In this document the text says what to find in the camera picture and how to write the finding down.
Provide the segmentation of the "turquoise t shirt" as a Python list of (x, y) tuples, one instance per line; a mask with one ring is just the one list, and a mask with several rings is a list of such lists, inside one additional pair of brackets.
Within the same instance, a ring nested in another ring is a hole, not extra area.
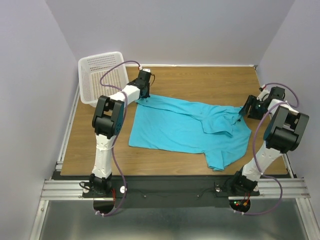
[(240, 107), (210, 105), (160, 95), (136, 101), (131, 147), (204, 154), (222, 171), (247, 152), (252, 131)]

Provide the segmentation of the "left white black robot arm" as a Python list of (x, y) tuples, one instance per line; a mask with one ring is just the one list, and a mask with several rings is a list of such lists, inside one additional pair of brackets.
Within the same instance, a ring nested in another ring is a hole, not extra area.
[(111, 95), (98, 98), (92, 118), (92, 127), (96, 139), (95, 161), (89, 176), (89, 183), (83, 188), (98, 195), (111, 191), (112, 150), (115, 140), (121, 132), (126, 107), (139, 99), (150, 96), (150, 69), (141, 69), (138, 76), (124, 89)]

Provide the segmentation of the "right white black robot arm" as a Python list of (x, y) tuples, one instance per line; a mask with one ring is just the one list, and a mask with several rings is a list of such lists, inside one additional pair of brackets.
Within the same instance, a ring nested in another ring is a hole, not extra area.
[(288, 86), (272, 83), (271, 89), (264, 84), (258, 96), (250, 95), (241, 116), (259, 120), (262, 124), (267, 116), (270, 122), (263, 135), (259, 150), (253, 150), (253, 158), (235, 173), (229, 184), (234, 195), (251, 194), (258, 189), (258, 181), (274, 160), (294, 151), (300, 144), (309, 122), (309, 115), (297, 111), (297, 105), (285, 100)]

